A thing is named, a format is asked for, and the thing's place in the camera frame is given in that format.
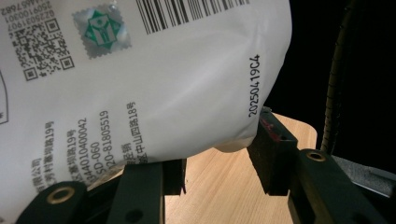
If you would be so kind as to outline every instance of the white plastic bag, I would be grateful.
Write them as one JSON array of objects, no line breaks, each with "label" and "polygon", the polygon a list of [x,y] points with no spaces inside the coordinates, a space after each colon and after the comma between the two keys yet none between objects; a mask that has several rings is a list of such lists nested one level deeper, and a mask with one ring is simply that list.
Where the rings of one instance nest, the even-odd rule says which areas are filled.
[{"label": "white plastic bag", "polygon": [[0,0],[0,223],[116,164],[250,144],[287,0]]}]

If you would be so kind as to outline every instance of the black plastic part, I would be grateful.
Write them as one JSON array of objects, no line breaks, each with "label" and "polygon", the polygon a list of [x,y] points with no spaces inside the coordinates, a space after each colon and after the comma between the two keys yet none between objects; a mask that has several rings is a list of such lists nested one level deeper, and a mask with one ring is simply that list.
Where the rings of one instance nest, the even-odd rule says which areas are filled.
[{"label": "black plastic part", "polygon": [[299,152],[289,206],[294,223],[388,223],[334,159],[325,152]]},{"label": "black plastic part", "polygon": [[107,224],[164,223],[163,164],[126,165]]},{"label": "black plastic part", "polygon": [[269,195],[288,195],[290,171],[297,155],[297,139],[264,107],[257,136],[247,147],[253,166]]},{"label": "black plastic part", "polygon": [[79,182],[60,182],[41,191],[26,207],[17,224],[84,223],[87,215],[87,188]]}]

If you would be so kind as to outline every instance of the wooden table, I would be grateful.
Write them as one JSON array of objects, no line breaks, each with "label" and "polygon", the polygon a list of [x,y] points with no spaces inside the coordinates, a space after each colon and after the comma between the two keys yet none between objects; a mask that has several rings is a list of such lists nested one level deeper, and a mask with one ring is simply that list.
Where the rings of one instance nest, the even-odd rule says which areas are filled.
[{"label": "wooden table", "polygon": [[[298,139],[315,148],[310,125],[275,114]],[[166,224],[292,223],[288,197],[268,196],[244,148],[223,153],[210,148],[187,158],[186,194],[165,197]]]}]

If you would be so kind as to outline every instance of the barcode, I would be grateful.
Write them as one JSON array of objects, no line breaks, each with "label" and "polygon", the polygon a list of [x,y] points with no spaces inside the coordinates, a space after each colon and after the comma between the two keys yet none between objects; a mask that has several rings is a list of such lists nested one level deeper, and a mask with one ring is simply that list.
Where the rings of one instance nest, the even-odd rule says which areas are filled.
[{"label": "barcode", "polygon": [[26,81],[74,67],[56,19],[9,33]]},{"label": "barcode", "polygon": [[200,20],[249,0],[136,0],[147,34]]}]

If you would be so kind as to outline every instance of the qr code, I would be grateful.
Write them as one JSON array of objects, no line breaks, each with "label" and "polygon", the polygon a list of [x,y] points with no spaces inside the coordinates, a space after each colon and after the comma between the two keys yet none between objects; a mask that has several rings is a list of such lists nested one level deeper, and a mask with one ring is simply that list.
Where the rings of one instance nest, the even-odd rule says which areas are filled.
[{"label": "qr code", "polygon": [[74,67],[56,19],[9,33],[26,81]]}]

